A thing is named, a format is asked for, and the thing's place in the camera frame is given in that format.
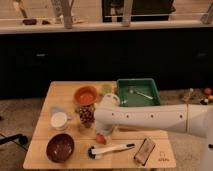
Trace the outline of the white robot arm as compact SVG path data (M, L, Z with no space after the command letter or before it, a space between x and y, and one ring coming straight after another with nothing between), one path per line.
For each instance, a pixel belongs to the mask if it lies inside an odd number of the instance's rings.
M94 118L96 131L104 135L114 125L125 125L205 137L199 171L213 169L213 105L120 107L119 97L109 93L97 105Z

